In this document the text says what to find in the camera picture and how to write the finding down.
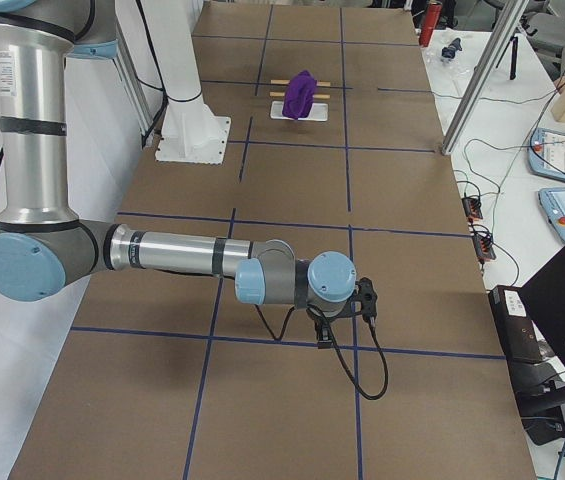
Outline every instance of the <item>label sticker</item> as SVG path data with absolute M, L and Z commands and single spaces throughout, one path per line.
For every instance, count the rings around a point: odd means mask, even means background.
M 504 298 L 506 300 L 506 309 L 509 315 L 513 317 L 526 317 L 526 309 L 518 295 L 518 292 L 512 290 L 504 291 Z
M 16 95 L 13 52 L 0 52 L 0 96 L 15 97 Z

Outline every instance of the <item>black tape band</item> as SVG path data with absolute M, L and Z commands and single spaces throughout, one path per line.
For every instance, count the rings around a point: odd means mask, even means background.
M 211 273 L 213 275 L 222 275 L 222 263 L 224 261 L 224 247 L 226 246 L 226 238 L 216 238 L 213 245 L 213 259 L 211 260 Z
M 200 93 L 198 93 L 195 97 L 189 98 L 188 100 L 178 100 L 178 99 L 173 98 L 173 97 L 169 97 L 169 100 L 173 100 L 174 102 L 177 102 L 177 103 L 188 103 L 188 102 L 192 102 L 193 100 L 197 100 L 201 96 L 202 96 L 202 90 L 200 90 Z
M 114 223 L 111 225 L 109 230 L 106 232 L 106 236 L 104 237 L 104 244 L 102 245 L 102 258 L 104 259 L 104 265 L 109 270 L 115 270 L 113 268 L 113 263 L 111 262 L 111 242 L 113 241 L 113 235 L 115 235 L 116 230 L 120 226 L 119 223 Z
M 3 25 L 13 25 L 14 27 L 39 30 L 75 43 L 75 34 L 71 30 L 42 20 L 35 20 L 34 18 L 13 15 L 11 13 L 0 13 L 0 23 Z
M 38 134 L 66 137 L 66 123 L 31 120 L 30 118 L 0 117 L 0 131 L 23 135 Z
M 4 223 L 0 222 L 0 230 L 9 233 L 52 233 L 73 230 L 80 227 L 79 220 L 64 223 Z
M 295 308 L 306 308 L 309 302 L 309 262 L 297 260 L 295 262 L 295 292 L 293 305 Z
M 89 270 L 89 273 L 91 273 L 98 264 L 98 259 L 100 258 L 100 247 L 98 246 L 98 241 L 95 238 L 95 235 L 93 235 L 93 232 L 89 227 L 84 225 L 82 222 L 79 223 L 78 227 L 84 230 L 84 233 L 86 233 L 87 237 L 89 237 L 89 240 L 91 240 L 91 243 L 93 244 L 93 264 L 91 265 L 91 270 Z
M 144 268 L 140 263 L 140 243 L 146 232 L 137 231 L 131 236 L 129 243 L 129 264 L 133 268 Z

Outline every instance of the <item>cardboard table surface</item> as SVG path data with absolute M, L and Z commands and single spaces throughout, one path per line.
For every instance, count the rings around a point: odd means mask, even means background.
M 389 393 L 357 394 L 304 312 L 271 340 L 229 280 L 101 273 L 11 478 L 535 478 L 410 16 L 206 3 L 193 40 L 232 118 L 224 162 L 158 163 L 156 142 L 117 221 L 348 254 L 379 295 Z M 329 120 L 271 120 L 270 80 L 304 69 L 331 82 Z M 263 310 L 279 330 L 287 308 Z M 377 390 L 364 323 L 334 329 Z

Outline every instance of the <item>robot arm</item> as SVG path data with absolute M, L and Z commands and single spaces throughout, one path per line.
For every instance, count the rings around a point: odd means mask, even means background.
M 170 22 L 170 28 L 188 28 L 183 15 L 181 21 L 179 27 Z M 7 207 L 0 213 L 0 292 L 34 301 L 97 271 L 150 268 L 232 278 L 240 301 L 310 307 L 316 325 L 351 316 L 356 301 L 367 313 L 374 311 L 372 285 L 356 282 L 353 263 L 340 253 L 309 262 L 296 260 L 279 240 L 142 232 L 79 219 L 68 205 L 64 57 L 112 58 L 115 43 L 114 0 L 0 0 L 7 183 Z M 201 94 L 193 102 L 203 102 Z

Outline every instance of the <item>red fire extinguisher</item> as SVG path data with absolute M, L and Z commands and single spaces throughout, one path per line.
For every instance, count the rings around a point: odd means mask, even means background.
M 431 35 L 433 35 L 433 30 L 435 30 L 435 26 L 438 24 L 441 12 L 441 2 L 432 1 L 429 3 L 429 7 L 426 9 L 426 17 L 424 17 L 424 22 L 422 23 L 422 33 L 420 33 L 420 46 L 429 46 Z

